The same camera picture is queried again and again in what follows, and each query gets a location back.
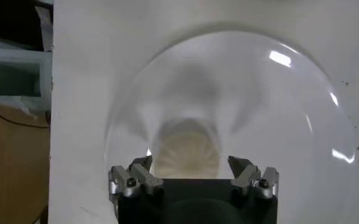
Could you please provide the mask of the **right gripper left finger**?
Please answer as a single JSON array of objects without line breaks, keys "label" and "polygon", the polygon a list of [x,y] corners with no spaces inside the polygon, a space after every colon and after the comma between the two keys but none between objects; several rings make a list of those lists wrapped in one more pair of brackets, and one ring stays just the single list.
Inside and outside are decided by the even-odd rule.
[{"label": "right gripper left finger", "polygon": [[151,174],[152,156],[134,159],[128,168],[112,166],[108,171],[108,197],[117,201],[119,197],[134,198],[141,191],[156,196],[163,193],[163,180]]}]

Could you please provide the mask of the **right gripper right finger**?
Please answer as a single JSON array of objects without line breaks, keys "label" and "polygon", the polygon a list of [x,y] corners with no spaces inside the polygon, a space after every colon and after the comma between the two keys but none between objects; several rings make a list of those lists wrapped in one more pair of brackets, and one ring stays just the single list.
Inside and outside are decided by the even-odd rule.
[{"label": "right gripper right finger", "polygon": [[234,176],[234,179],[230,181],[231,185],[237,187],[241,195],[254,194],[257,198],[264,200],[278,197],[279,173],[276,168],[267,167],[262,173],[248,159],[229,156],[227,161]]}]

